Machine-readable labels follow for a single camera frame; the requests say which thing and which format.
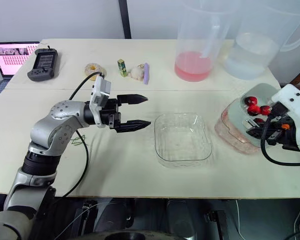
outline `laptop screen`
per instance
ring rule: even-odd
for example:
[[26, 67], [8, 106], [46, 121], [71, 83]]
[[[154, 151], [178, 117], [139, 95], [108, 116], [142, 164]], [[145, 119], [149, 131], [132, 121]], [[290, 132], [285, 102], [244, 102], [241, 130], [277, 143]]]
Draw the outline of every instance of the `laptop screen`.
[[38, 41], [0, 42], [0, 72], [2, 77], [13, 77], [38, 44]]

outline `wire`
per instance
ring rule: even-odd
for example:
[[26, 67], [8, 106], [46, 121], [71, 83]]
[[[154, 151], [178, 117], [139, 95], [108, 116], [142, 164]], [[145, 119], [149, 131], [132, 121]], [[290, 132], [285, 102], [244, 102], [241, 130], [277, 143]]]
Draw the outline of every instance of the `wire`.
[[[74, 90], [74, 92], [71, 94], [71, 96], [69, 97], [69, 100], [72, 100], [74, 98], [74, 96], [77, 94], [77, 92], [79, 91], [79, 89], [93, 76], [95, 75], [102, 75], [101, 72], [96, 71], [91, 73], [89, 76], [87, 76], [80, 84], [79, 86]], [[52, 205], [55, 205], [56, 203], [58, 203], [59, 201], [61, 201], [62, 199], [65, 199], [70, 193], [72, 193], [76, 187], [81, 183], [82, 179], [85, 177], [86, 172], [88, 170], [88, 166], [89, 166], [89, 151], [88, 151], [88, 147], [87, 144], [85, 142], [85, 140], [83, 139], [83, 137], [81, 136], [81, 134], [79, 133], [78, 130], [75, 131], [76, 134], [78, 135], [78, 137], [81, 139], [84, 149], [85, 149], [85, 155], [86, 155], [86, 160], [85, 160], [85, 166], [84, 166], [84, 170], [83, 173], [81, 174], [81, 177], [79, 178], [79, 180], [76, 182], [76, 184], [66, 193], [64, 194], [62, 197], [60, 197], [58, 200], [54, 201], [54, 203]]]
[[238, 234], [240, 235], [240, 237], [243, 239], [243, 240], [246, 240], [243, 236], [242, 236], [242, 234], [241, 234], [241, 232], [240, 232], [240, 213], [239, 213], [239, 205], [238, 205], [238, 200], [235, 200], [235, 204], [236, 204], [236, 212], [237, 212], [237, 214], [238, 214]]
[[68, 224], [68, 226], [66, 226], [63, 230], [62, 230], [62, 232], [60, 232], [59, 233], [59, 235], [58, 236], [56, 236], [55, 238], [54, 238], [54, 240], [56, 240], [57, 238], [59, 238], [67, 229], [68, 229], [68, 227], [70, 227], [78, 218], [80, 218], [81, 217], [81, 215], [82, 214], [84, 214], [86, 211], [88, 211], [88, 210], [90, 210], [90, 209], [92, 209], [92, 208], [94, 208], [95, 206], [98, 206], [98, 205], [100, 205], [100, 204], [107, 204], [107, 205], [111, 205], [111, 204], [118, 204], [118, 202], [100, 202], [100, 203], [97, 203], [97, 204], [95, 204], [95, 205], [92, 205], [92, 206], [90, 206], [90, 207], [88, 207], [86, 210], [84, 210], [83, 212], [81, 212], [78, 216], [76, 216], [73, 220], [72, 220], [72, 222], [70, 222], [69, 224]]
[[103, 75], [103, 73], [102, 72], [100, 72], [100, 71], [96, 71], [96, 72], [93, 72], [93, 73], [91, 73], [89, 76], [87, 76], [80, 84], [79, 84], [79, 86], [74, 90], [74, 92], [71, 94], [71, 96], [69, 97], [69, 100], [72, 100], [73, 98], [74, 98], [74, 96], [77, 94], [77, 92], [79, 91], [79, 89], [86, 83], [86, 81], [88, 81], [90, 78], [92, 78], [93, 76], [95, 76], [95, 75], [102, 75], [103, 77], [104, 77], [104, 75]]
[[284, 240], [289, 240], [289, 239], [299, 236], [299, 235], [300, 235], [300, 231], [297, 231], [297, 232], [292, 233], [291, 235], [287, 236]]
[[273, 164], [277, 164], [277, 165], [281, 165], [281, 166], [300, 166], [300, 163], [276, 161], [267, 154], [266, 135], [267, 135], [268, 128], [270, 126], [270, 122], [273, 118], [274, 118], [273, 116], [269, 116], [263, 125], [262, 135], [261, 135], [261, 139], [260, 139], [260, 146], [261, 146], [261, 151], [263, 153], [263, 156]]
[[298, 215], [296, 216], [296, 218], [294, 220], [294, 223], [293, 223], [293, 232], [294, 233], [296, 233], [296, 224], [297, 224], [297, 221], [298, 221], [299, 217], [300, 217], [300, 211], [299, 211]]

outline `white wall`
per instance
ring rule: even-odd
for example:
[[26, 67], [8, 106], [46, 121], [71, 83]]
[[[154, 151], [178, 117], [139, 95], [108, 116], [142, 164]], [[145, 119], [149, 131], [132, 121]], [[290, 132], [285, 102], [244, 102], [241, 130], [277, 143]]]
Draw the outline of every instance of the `white wall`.
[[118, 0], [0, 0], [0, 42], [48, 38], [124, 38]]
[[[176, 39], [182, 16], [180, 2], [181, 0], [127, 0], [132, 38]], [[242, 9], [235, 14], [227, 39], [235, 38], [242, 14]], [[296, 32], [295, 37], [299, 36], [300, 31]], [[289, 52], [279, 52], [269, 68], [279, 82], [289, 83], [300, 73], [300, 46]]]

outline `white figurine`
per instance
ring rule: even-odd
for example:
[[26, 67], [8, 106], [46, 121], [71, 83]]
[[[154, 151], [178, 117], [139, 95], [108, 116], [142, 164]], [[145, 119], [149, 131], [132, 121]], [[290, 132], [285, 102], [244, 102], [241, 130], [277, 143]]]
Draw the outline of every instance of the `white figurine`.
[[144, 73], [145, 73], [144, 65], [140, 64], [139, 66], [135, 66], [134, 68], [132, 68], [131, 71], [128, 73], [128, 76], [130, 78], [142, 82], [144, 80]]

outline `red cherry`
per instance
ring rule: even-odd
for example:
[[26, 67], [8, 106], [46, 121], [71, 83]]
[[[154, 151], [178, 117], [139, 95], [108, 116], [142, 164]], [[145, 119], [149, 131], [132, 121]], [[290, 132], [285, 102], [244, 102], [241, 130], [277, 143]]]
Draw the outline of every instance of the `red cherry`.
[[252, 105], [248, 107], [247, 111], [250, 116], [257, 116], [261, 112], [260, 107], [257, 105]]
[[244, 103], [250, 107], [258, 104], [258, 99], [255, 96], [248, 96], [244, 99]]
[[265, 123], [265, 121], [262, 118], [258, 118], [258, 117], [253, 119], [253, 121], [257, 124], [264, 124]]
[[260, 107], [260, 110], [261, 110], [261, 114], [264, 115], [264, 116], [268, 116], [270, 113], [271, 113], [271, 107], [270, 106], [261, 106]]

